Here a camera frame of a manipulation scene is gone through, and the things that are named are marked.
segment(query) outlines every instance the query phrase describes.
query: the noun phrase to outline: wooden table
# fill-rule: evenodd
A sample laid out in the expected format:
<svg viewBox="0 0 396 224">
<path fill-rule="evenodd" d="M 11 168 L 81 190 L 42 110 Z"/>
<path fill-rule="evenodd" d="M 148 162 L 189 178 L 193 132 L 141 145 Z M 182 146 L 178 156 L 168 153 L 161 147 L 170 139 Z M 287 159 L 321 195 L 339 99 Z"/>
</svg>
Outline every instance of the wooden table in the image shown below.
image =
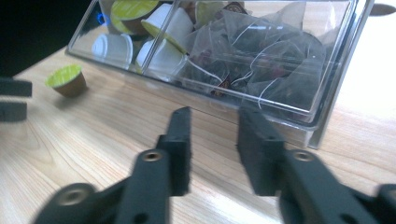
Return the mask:
<svg viewBox="0 0 396 224">
<path fill-rule="evenodd" d="M 396 35 L 389 31 L 395 22 L 396 14 L 368 20 L 322 146 L 308 149 L 342 183 L 370 195 L 378 184 L 396 183 Z M 70 63 L 82 65 L 89 86 L 75 99 L 44 85 Z M 32 222 L 49 196 L 71 183 L 100 190 L 123 179 L 135 156 L 165 132 L 172 111 L 184 106 L 161 98 L 143 78 L 65 56 L 63 49 L 18 78 L 34 89 L 28 119 L 0 123 L 3 224 Z M 191 193 L 172 200 L 174 223 L 281 222 L 275 198 L 251 193 L 236 132 L 235 123 L 192 110 Z"/>
</svg>

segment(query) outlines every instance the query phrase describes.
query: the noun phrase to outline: metal screw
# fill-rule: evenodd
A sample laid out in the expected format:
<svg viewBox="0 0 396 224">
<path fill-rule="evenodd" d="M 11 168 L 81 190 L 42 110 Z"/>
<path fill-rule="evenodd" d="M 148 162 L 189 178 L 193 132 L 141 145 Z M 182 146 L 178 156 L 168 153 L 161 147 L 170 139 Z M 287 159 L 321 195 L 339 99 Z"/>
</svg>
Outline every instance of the metal screw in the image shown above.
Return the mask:
<svg viewBox="0 0 396 224">
<path fill-rule="evenodd" d="M 70 189 L 59 197 L 58 204 L 67 206 L 81 203 L 89 195 L 86 189 Z"/>
<path fill-rule="evenodd" d="M 294 152 L 294 158 L 298 161 L 312 161 L 314 159 L 314 157 L 307 152 Z"/>
<path fill-rule="evenodd" d="M 148 152 L 146 155 L 143 157 L 144 161 L 158 161 L 163 157 L 161 153 L 158 152 Z"/>
</svg>

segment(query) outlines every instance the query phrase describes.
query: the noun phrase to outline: black object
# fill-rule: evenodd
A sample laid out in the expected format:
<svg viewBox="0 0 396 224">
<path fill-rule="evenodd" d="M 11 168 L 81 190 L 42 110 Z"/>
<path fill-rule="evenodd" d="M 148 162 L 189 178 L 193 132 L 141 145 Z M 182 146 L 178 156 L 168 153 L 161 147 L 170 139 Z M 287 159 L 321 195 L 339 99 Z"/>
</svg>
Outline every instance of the black object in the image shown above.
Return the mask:
<svg viewBox="0 0 396 224">
<path fill-rule="evenodd" d="M 372 10 L 370 11 L 370 16 L 387 16 L 395 12 L 396 7 L 386 4 L 375 3 Z"/>
<path fill-rule="evenodd" d="M 238 151 L 256 194 L 276 196 L 285 223 L 396 223 L 396 185 L 375 198 L 341 185 L 314 154 L 287 150 L 259 110 L 239 111 Z"/>
<path fill-rule="evenodd" d="M 168 223 L 169 197 L 189 191 L 191 112 L 175 111 L 154 149 L 139 154 L 131 176 L 101 192 L 88 184 L 58 191 L 36 224 Z"/>
<path fill-rule="evenodd" d="M 0 77 L 14 77 L 66 46 L 91 1 L 1 1 Z"/>
<path fill-rule="evenodd" d="M 314 154 L 286 150 L 284 140 L 258 110 L 239 111 L 237 148 L 254 192 L 279 195 L 285 223 L 396 223 L 396 185 L 369 197 L 338 183 Z M 139 154 L 131 176 L 94 193 L 88 184 L 58 191 L 35 223 L 168 223 L 169 197 L 190 182 L 190 110 L 174 112 L 155 149 Z"/>
<path fill-rule="evenodd" d="M 0 77 L 0 95 L 30 97 L 32 96 L 32 83 L 8 77 Z M 26 103 L 0 101 L 0 121 L 22 121 L 25 120 L 26 117 Z"/>
</svg>

